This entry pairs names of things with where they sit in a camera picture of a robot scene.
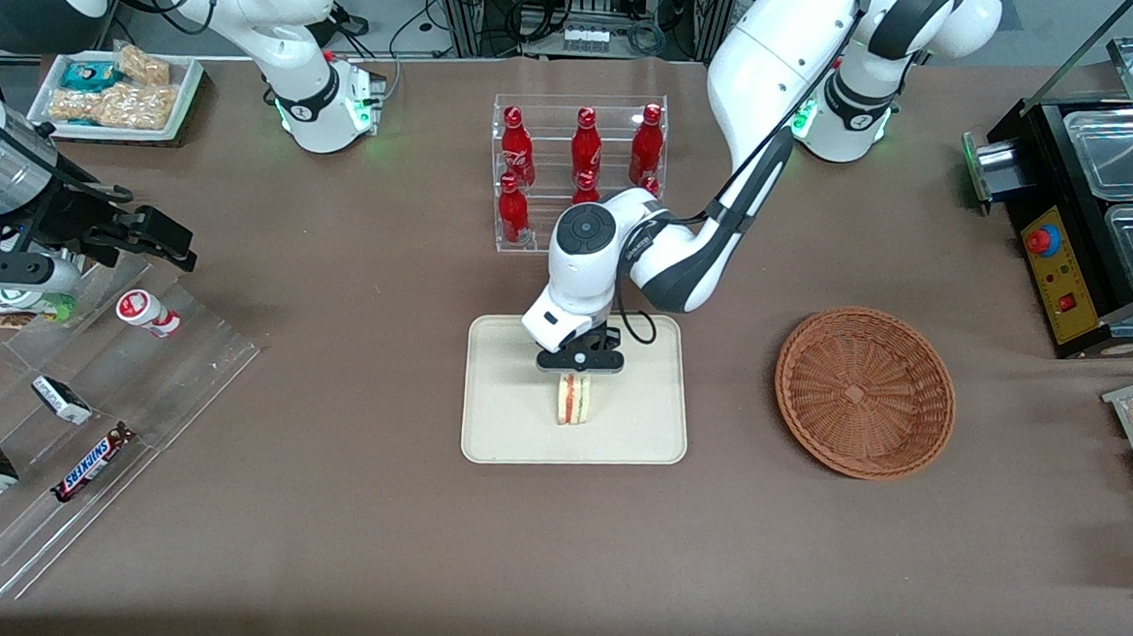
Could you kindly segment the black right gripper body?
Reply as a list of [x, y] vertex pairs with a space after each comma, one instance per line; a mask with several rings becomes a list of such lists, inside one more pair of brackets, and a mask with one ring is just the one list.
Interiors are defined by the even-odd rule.
[[69, 185], [49, 184], [25, 207], [23, 251], [69, 249], [87, 254], [112, 266], [114, 256], [105, 251], [144, 253], [131, 231], [134, 213], [123, 209], [134, 202], [131, 190], [93, 187], [77, 190]]

